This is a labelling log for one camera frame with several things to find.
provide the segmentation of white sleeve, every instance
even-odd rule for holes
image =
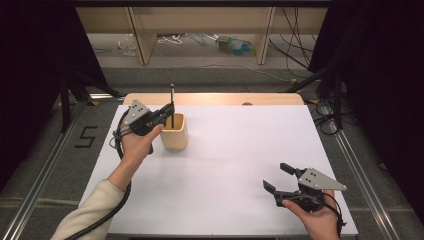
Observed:
[[[59,224],[51,239],[66,239],[106,216],[122,200],[124,193],[107,180],[99,182],[91,195]],[[80,239],[105,239],[112,219]]]

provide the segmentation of person's right hand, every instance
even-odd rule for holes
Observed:
[[[334,191],[325,190],[324,193],[334,197]],[[325,202],[336,209],[334,200],[324,195]],[[336,214],[323,207],[316,212],[305,212],[299,205],[290,201],[284,200],[284,206],[300,218],[309,236],[314,240],[333,240],[339,239],[337,234],[337,216]]]

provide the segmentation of gray floor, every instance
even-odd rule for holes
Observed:
[[[237,35],[238,38],[251,41],[249,35]],[[124,35],[89,35],[93,49],[97,52],[99,63],[111,88],[122,93],[129,92],[167,92],[170,82],[180,92],[281,92],[291,86],[291,80],[301,81],[294,76],[308,76],[299,64],[269,46],[264,65],[256,63],[255,56],[245,53],[235,56],[220,50],[216,43],[207,37],[207,45],[202,46],[188,36],[180,37],[182,44],[170,42],[157,43],[148,65],[140,65],[137,56],[124,56],[124,50],[118,48],[118,42],[124,41]],[[288,45],[279,35],[272,40],[283,50]],[[305,48],[313,49],[311,36],[302,36]],[[300,51],[291,47],[290,54],[306,64]],[[313,83],[299,93],[304,100],[314,100],[314,91],[319,82]],[[90,93],[102,93],[89,88]],[[75,123],[69,133],[69,139],[58,154],[54,170],[49,175],[40,198],[20,234],[20,239],[48,239],[60,220],[78,206],[88,182],[106,131],[110,126],[116,107],[120,100],[102,99],[94,104],[78,103],[72,107]],[[329,108],[323,105],[308,105],[313,118],[321,117],[319,113]],[[343,111],[349,112],[348,102],[344,102]],[[324,131],[331,130],[324,124]],[[423,225],[402,195],[390,174],[377,166],[379,158],[362,132],[360,123],[355,122],[354,115],[343,117],[344,129],[338,135],[326,135],[317,128],[329,161],[337,179],[346,184],[349,190],[343,193],[351,214],[357,224],[359,239],[388,239],[387,233],[376,220],[376,213],[370,207],[369,192],[375,194],[382,210],[389,216],[393,230],[399,239],[424,239]],[[61,110],[53,106],[51,118],[45,131],[39,136],[31,155],[20,165],[19,169],[0,194],[0,233],[2,236],[11,224],[23,199],[30,192],[39,172],[48,159],[56,141],[61,137]],[[82,139],[81,133],[93,136]],[[342,143],[350,145],[349,153],[341,147]],[[358,183],[352,160],[354,157],[365,174],[366,188]],[[107,239],[128,239],[126,237],[108,236]]]

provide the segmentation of beige container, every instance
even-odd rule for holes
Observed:
[[[171,151],[183,150],[187,147],[188,132],[187,122],[184,114],[174,114],[174,128],[172,128],[171,117],[166,119],[166,126],[160,134],[164,147]]]

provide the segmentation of white table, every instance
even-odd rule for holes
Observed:
[[[163,105],[148,105],[154,111]],[[93,187],[119,163],[109,146],[119,106],[93,170]],[[176,105],[187,117],[188,147],[169,152],[156,138],[132,180],[126,205],[115,215],[110,233],[157,237],[281,237],[306,235],[291,212],[275,206],[262,180],[280,191],[298,189],[297,179],[279,169],[313,167],[335,178],[304,105],[235,106]],[[357,229],[341,192],[336,192],[343,220],[342,235]]]

